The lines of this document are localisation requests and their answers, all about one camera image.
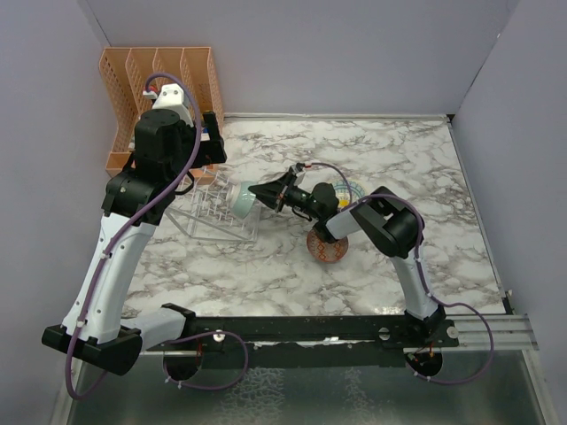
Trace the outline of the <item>red and blue patterned bowl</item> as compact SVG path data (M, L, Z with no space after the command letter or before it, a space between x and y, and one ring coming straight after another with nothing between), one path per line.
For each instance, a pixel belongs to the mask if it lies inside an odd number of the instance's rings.
M316 259L324 263L336 263L347 253L348 238L344 237L334 243L326 243L311 229L307 234L307 249Z

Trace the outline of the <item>yellow teal patterned bowl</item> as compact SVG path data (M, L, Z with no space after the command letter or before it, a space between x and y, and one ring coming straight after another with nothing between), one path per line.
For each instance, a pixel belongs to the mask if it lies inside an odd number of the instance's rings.
M338 199L339 209L344 209L367 195L366 190L358 182L349 181L345 184L343 181L334 181L332 186Z

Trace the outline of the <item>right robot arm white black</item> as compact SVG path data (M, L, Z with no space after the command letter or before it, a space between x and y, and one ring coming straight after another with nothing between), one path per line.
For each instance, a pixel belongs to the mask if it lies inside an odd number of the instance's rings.
M312 221L312 233L324 245L346 243L349 235L363 232L394 265L405 298L408 339L418 346L430 344L438 337L446 313L432 299L421 264L424 221L419 212L384 186L340 209L331 184L318 183L309 192L299 187L299 172L306 168L298 163L278 179L252 185L249 190L277 213L289 206Z

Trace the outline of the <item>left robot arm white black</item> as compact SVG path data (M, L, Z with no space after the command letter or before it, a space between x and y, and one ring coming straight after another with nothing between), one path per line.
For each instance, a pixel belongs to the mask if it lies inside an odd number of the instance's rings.
M193 344L196 329L186 309L166 304L132 324L121 314L145 245L175 200L177 192L167 187L190 176L191 169L227 159L215 113L202 117L206 132L197 143L197 127L174 110L141 115L134 150L106 184L97 247L81 291L62 323L43 331L44 345L124 375L147 348L166 341L179 350Z

